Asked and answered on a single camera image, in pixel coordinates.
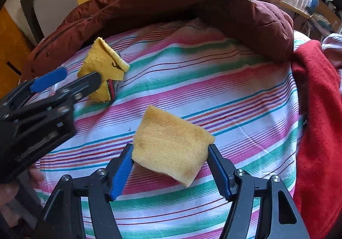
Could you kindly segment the person's left hand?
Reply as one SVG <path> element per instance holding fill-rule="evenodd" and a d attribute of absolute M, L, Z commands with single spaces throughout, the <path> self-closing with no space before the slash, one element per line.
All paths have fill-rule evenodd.
<path fill-rule="evenodd" d="M 28 168 L 29 181 L 35 189 L 39 189 L 39 184 L 44 181 L 45 176 L 35 166 Z M 0 203 L 3 208 L 7 203 L 12 201 L 19 192 L 19 184 L 13 181 L 0 186 Z"/>

